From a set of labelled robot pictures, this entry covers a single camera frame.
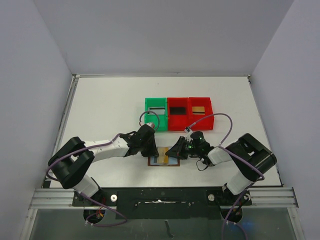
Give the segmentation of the brown leather card holder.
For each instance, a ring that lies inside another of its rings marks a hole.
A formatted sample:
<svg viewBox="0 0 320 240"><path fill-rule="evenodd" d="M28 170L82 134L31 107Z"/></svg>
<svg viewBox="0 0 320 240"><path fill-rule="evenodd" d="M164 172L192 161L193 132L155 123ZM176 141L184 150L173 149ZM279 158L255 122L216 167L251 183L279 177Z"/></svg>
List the brown leather card holder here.
<svg viewBox="0 0 320 240"><path fill-rule="evenodd" d="M158 164L157 163L157 157L149 157L147 165L149 167L178 167L180 166L180 160L173 158L173 157L168 157L169 163L168 164Z"/></svg>

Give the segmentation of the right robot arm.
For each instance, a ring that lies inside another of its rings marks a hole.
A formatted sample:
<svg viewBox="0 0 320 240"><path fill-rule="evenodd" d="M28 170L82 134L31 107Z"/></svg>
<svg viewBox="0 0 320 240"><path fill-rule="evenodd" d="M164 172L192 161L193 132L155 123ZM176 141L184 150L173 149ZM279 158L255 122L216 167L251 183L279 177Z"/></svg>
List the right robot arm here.
<svg viewBox="0 0 320 240"><path fill-rule="evenodd" d="M166 156L178 160L199 158L207 167L234 162L237 173L224 185L223 200L230 205L241 198L241 193L258 181L277 163L277 158L266 146L246 133L226 147L212 146L201 131L181 136Z"/></svg>

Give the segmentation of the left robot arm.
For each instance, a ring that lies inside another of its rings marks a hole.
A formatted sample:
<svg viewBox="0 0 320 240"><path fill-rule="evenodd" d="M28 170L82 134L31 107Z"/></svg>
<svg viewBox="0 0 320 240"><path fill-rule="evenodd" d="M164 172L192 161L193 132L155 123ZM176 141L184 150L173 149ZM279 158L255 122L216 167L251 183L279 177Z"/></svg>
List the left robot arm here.
<svg viewBox="0 0 320 240"><path fill-rule="evenodd" d="M90 165L138 153L146 158L157 157L155 132L155 125L146 123L138 131L119 133L111 140L82 141L78 136L72 137L48 161L46 176L64 189L84 194L84 200L95 206L100 203L102 193L99 185L86 175Z"/></svg>

